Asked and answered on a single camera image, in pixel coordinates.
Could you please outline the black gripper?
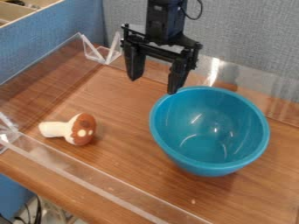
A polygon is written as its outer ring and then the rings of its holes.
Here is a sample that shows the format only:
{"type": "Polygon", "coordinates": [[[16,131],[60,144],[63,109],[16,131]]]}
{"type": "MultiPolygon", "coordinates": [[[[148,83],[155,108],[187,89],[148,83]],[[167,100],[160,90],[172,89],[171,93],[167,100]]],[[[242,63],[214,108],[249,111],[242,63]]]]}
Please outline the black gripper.
{"type": "Polygon", "coordinates": [[[202,43],[189,38],[182,31],[168,39],[159,39],[146,34],[139,25],[123,24],[122,29],[124,32],[122,47],[130,80],[135,81],[143,76],[147,56],[174,61],[167,85],[167,93],[174,95],[184,85],[190,71],[197,68],[202,43]]]}

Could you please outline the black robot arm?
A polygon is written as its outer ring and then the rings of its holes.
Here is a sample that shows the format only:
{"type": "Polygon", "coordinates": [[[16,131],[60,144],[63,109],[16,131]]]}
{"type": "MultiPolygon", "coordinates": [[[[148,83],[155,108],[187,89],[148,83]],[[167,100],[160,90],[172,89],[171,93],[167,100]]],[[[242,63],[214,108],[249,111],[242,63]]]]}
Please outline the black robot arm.
{"type": "Polygon", "coordinates": [[[167,93],[174,95],[184,85],[191,70],[197,68],[201,42],[183,34],[184,19],[198,20],[187,14],[189,0],[148,0],[144,33],[134,30],[130,23],[122,25],[124,37],[126,70],[131,81],[139,79],[146,70],[146,57],[172,63],[168,74],[167,93]]]}

